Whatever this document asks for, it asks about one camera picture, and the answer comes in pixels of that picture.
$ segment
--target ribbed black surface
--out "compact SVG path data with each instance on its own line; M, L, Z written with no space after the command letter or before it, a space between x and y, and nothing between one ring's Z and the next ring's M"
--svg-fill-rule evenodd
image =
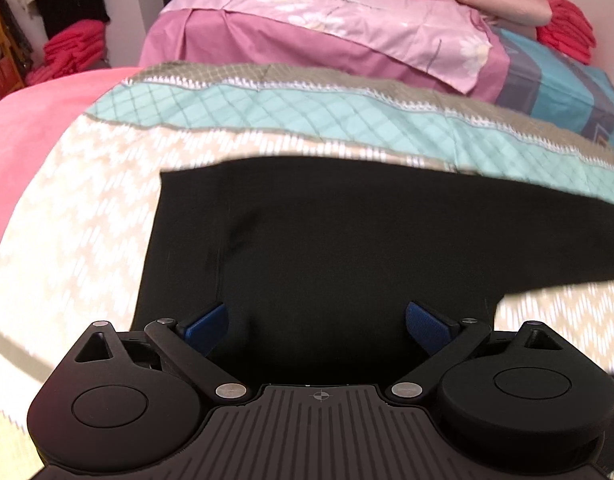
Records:
M39 480L71 475L50 467ZM383 402L372 386L268 386L245 406L213 412L189 447L122 480L498 480L527 478L472 463L427 414ZM592 467L551 476L601 480Z

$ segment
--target round black knob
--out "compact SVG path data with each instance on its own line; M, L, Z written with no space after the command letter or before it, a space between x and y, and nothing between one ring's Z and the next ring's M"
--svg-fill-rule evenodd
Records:
M113 327L99 323L47 379L27 427L45 463L115 473L176 452L196 431L201 411L191 386L135 364Z
M520 399L553 399L572 387L563 374L545 368L510 368L494 377L494 384L503 393Z
M601 436L614 415L614 380L544 325L526 325L517 338L443 376L438 402L449 427L507 456L562 456Z
M74 416L92 428L118 428L147 409L147 397L127 386L99 386L83 393L72 406Z

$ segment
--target floral pink bedspread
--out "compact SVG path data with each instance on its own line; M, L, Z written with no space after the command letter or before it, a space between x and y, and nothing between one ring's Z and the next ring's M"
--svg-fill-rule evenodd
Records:
M172 0L162 12L260 16L361 44L467 94L492 44L478 12L454 0Z

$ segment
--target folded red towel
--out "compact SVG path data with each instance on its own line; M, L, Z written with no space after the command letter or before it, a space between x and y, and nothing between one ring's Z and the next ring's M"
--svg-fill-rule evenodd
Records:
M578 7L576 4L572 3L569 0L547 0L547 2L550 4L550 7L552 9L552 12L566 12L567 15L569 16L578 16L579 18L581 18L583 20L583 22L585 23L585 25L587 26L587 28L592 29L593 27L591 26L591 23L588 22L587 17L585 16L585 13L580 10L580 7Z
M104 23L97 20L81 20L56 34L44 46L45 56L51 56L60 50L71 50L76 45L89 44L104 40Z
M89 45L85 50L74 53L74 62L76 70L82 72L89 68L93 63L103 59L104 41L97 41Z
M47 45L64 43L69 40L79 40L89 36L104 34L104 23L98 20L80 20L56 34L47 42Z
M82 72L104 55L104 23L82 20L66 28L44 46L45 65L31 71L28 84L38 84Z
M536 28L539 43L550 46L584 64L591 60L590 48L596 46L591 23L575 4L568 0L548 0L552 20Z
M592 32L590 32L589 30L585 30L584 28L577 27L574 23L564 20L562 18L553 20L553 23L550 23L545 28L553 32L567 34L569 37L573 38L581 44L584 44L585 46L596 46L596 38L594 38L594 34Z
M558 50L563 54L568 55L572 59L576 61L580 61L583 64L590 64L591 53L588 48L581 48L580 45L572 46L571 42L564 43L563 41L557 40L551 34L541 34L539 42L544 44L545 46L549 46L554 50Z

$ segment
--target pink bed sheet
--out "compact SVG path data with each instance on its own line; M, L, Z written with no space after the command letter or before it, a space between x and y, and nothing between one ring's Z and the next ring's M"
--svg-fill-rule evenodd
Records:
M510 58L496 34L489 31L488 39L493 47L468 95L493 103L503 88ZM146 67L174 60L327 67L457 93L438 79L366 46L317 30L225 10L163 12L145 39L139 64Z
M84 72L25 88L0 102L0 241L18 199L67 127L138 70Z

